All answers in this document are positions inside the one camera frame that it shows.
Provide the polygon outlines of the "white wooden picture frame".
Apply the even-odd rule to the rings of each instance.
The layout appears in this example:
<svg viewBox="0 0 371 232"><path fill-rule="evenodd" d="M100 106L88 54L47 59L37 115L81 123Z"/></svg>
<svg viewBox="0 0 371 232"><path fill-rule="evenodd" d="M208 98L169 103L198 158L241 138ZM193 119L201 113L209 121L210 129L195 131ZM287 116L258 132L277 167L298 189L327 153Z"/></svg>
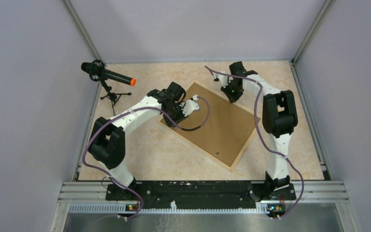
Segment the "white wooden picture frame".
<svg viewBox="0 0 371 232"><path fill-rule="evenodd" d="M174 151L187 165L205 160L232 172L256 135L254 113L239 103L230 103L218 90L196 80L184 88L187 97L200 97L200 108L180 122L187 131L169 128L162 117L156 124L181 142L182 147Z"/></svg>

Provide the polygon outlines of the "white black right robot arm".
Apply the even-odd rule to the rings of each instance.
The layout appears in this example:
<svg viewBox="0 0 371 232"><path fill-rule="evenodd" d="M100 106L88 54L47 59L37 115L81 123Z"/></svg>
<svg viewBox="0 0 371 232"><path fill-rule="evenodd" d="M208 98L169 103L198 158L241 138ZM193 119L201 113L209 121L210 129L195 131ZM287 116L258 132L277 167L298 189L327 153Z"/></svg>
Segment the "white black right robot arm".
<svg viewBox="0 0 371 232"><path fill-rule="evenodd" d="M270 199L277 199L290 184L287 156L291 135L298 124L294 94L291 90L273 87L256 71L246 70L241 61L232 63L229 70L229 74L213 75L228 100L234 103L248 92L256 98L254 106L262 103L262 125L270 139L270 145L265 148L271 155L264 193Z"/></svg>

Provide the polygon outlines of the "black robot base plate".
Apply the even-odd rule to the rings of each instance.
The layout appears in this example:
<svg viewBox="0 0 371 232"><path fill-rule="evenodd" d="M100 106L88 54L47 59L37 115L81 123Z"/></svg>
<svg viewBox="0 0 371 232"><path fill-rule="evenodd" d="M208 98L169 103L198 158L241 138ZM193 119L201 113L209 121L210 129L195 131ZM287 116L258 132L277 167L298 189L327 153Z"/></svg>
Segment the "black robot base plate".
<svg viewBox="0 0 371 232"><path fill-rule="evenodd" d="M168 208L174 202L178 209L248 209L261 201L296 200L293 185L269 191L263 181L138 181L133 192L115 184L107 186L107 201L143 200L144 209Z"/></svg>

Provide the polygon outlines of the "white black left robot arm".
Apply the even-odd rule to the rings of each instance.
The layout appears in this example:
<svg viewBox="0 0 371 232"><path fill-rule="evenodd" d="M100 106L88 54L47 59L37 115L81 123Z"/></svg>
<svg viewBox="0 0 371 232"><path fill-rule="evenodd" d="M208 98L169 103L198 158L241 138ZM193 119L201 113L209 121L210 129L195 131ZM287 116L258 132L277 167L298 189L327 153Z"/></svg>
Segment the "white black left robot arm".
<svg viewBox="0 0 371 232"><path fill-rule="evenodd" d="M185 90L170 83L163 90L153 89L137 104L117 116L100 117L95 121L88 152L101 164L101 169L118 186L117 194L124 200L134 197L135 181L123 160L126 156L126 137L146 121L163 115L171 128L180 128L180 122L199 109L198 97L185 99Z"/></svg>

